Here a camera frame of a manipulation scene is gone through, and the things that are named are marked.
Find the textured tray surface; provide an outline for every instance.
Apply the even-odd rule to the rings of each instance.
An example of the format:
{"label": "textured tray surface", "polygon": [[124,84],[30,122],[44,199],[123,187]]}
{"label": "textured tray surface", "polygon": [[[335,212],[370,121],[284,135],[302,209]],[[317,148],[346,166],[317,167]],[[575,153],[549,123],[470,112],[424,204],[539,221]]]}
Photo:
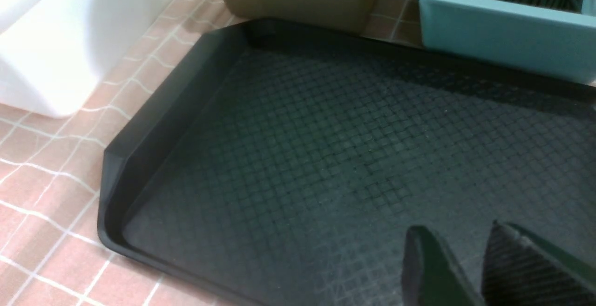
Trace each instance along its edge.
{"label": "textured tray surface", "polygon": [[267,306],[400,304],[411,224],[475,284],[496,218],[596,261],[596,111],[323,48],[247,50],[129,213],[132,246]]}

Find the white plastic container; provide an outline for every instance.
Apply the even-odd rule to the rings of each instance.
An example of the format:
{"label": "white plastic container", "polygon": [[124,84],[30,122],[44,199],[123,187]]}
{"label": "white plastic container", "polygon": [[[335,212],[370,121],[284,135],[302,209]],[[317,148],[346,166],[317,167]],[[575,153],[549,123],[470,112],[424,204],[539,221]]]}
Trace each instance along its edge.
{"label": "white plastic container", "polygon": [[596,81],[594,0],[583,14],[498,0],[420,0],[424,46],[579,83]]}
{"label": "white plastic container", "polygon": [[76,113],[171,0],[40,0],[0,34],[0,103]]}

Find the white bin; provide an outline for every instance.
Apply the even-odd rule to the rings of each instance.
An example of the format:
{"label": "white bin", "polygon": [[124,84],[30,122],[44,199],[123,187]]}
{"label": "white bin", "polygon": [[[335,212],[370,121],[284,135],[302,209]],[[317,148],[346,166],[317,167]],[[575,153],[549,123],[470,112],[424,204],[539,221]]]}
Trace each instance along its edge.
{"label": "white bin", "polygon": [[596,82],[594,0],[583,14],[498,0],[420,0],[424,46],[579,83]]}

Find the blue container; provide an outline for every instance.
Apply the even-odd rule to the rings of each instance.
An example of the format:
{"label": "blue container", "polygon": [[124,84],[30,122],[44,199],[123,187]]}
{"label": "blue container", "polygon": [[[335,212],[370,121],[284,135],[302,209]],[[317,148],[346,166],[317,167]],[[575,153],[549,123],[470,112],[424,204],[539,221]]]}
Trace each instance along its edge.
{"label": "blue container", "polygon": [[498,0],[419,0],[429,49],[596,86],[595,0],[583,14]]}

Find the black plastic tray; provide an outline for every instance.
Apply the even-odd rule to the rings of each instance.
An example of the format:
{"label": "black plastic tray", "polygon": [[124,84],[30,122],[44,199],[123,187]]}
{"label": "black plastic tray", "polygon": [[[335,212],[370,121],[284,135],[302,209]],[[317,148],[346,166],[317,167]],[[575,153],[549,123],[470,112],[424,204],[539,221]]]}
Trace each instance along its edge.
{"label": "black plastic tray", "polygon": [[224,28],[107,147],[100,239],[251,306],[400,304],[412,224],[473,283],[496,218],[594,263],[594,100],[289,22]]}

